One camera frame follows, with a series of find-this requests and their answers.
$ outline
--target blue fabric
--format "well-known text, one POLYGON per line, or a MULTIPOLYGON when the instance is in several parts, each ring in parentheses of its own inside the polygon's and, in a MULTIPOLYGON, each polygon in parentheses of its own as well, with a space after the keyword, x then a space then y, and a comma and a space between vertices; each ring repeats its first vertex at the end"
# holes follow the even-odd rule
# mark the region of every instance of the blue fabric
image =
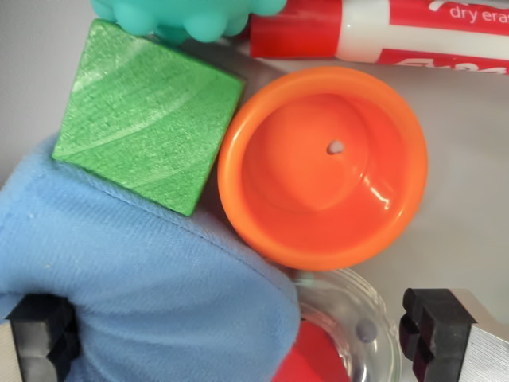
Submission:
POLYGON ((203 210, 184 218, 51 160, 0 193, 0 306, 68 297, 70 382, 268 381, 297 335, 292 283, 203 210))

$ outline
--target gray background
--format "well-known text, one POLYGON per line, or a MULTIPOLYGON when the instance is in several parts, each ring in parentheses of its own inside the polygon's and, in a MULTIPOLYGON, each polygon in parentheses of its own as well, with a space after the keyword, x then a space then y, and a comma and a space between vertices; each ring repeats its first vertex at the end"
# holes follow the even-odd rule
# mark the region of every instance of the gray background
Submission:
MULTIPOLYGON (((87 0, 0 0, 0 185, 31 147, 58 131, 93 17, 87 0)), ((345 66, 399 91, 429 145, 420 212, 394 245, 355 270, 394 319, 407 287, 464 287, 509 322, 509 77, 345 66)))

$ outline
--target clear glass dish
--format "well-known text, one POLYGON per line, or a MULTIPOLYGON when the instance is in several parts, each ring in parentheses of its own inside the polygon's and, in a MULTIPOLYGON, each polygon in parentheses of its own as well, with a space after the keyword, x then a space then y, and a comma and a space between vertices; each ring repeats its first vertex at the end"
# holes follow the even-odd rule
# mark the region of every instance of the clear glass dish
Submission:
POLYGON ((354 271, 299 272, 301 314, 326 330, 352 382, 398 382, 401 350, 396 325, 376 290, 354 271))

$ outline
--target green wooden block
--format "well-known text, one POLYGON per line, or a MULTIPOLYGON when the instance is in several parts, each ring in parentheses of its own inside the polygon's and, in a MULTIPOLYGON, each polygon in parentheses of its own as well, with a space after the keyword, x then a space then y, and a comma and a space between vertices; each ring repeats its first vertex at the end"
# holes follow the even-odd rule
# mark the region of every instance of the green wooden block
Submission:
POLYGON ((189 216, 243 85, 94 21, 53 158, 189 216))

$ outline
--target orange plastic cup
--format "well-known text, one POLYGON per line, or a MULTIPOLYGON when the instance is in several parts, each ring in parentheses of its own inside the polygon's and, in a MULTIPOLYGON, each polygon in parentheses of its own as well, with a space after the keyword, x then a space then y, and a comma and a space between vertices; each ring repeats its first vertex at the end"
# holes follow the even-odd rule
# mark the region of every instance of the orange plastic cup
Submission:
POLYGON ((219 159, 228 219, 268 259, 350 267, 408 225, 425 188, 419 123, 401 96, 355 70, 294 72, 234 118, 219 159))

